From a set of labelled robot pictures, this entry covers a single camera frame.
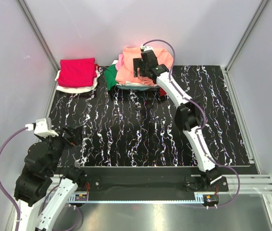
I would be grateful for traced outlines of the salmon orange t shirt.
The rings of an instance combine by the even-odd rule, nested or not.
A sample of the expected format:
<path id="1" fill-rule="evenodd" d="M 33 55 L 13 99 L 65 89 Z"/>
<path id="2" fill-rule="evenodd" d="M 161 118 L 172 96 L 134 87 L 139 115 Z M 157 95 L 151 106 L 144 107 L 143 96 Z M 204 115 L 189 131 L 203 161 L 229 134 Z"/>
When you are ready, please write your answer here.
<path id="1" fill-rule="evenodd" d="M 156 62 L 153 62 L 152 55 L 142 57 L 142 51 L 138 47 L 123 49 L 115 65 L 116 82 L 126 86 L 156 86 L 156 81 L 151 79 L 151 75 L 147 76 L 147 72 L 158 65 L 164 65 L 170 69 L 173 64 L 173 56 L 166 49 L 154 48 L 153 52 Z"/>

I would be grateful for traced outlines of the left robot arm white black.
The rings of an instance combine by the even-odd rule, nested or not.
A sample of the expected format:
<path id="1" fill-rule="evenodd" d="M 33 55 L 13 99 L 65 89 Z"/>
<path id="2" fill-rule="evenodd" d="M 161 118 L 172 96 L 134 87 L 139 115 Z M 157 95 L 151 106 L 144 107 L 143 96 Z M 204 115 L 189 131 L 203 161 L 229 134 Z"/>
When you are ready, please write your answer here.
<path id="1" fill-rule="evenodd" d="M 17 231 L 52 230 L 68 198 L 85 187 L 85 171 L 76 166 L 67 166 L 55 194 L 46 207 L 41 208 L 63 151 L 82 144 L 82 130 L 82 127 L 35 129 L 34 135 L 40 142 L 29 147 L 24 159 L 25 166 L 14 190 L 19 206 L 14 223 Z"/>

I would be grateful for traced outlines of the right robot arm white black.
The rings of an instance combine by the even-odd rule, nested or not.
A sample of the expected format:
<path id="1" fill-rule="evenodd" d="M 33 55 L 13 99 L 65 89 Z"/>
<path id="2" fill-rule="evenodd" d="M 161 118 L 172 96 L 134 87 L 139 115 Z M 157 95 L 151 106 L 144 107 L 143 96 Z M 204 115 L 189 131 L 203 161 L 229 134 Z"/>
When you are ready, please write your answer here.
<path id="1" fill-rule="evenodd" d="M 172 100 L 176 107 L 174 122 L 187 137 L 197 159 L 200 185 L 204 190 L 213 190 L 222 175 L 203 137 L 202 128 L 206 125 L 203 109 L 179 86 L 166 65 L 158 63 L 151 47 L 140 50 L 141 57 L 133 59 L 134 76 L 152 79 Z"/>

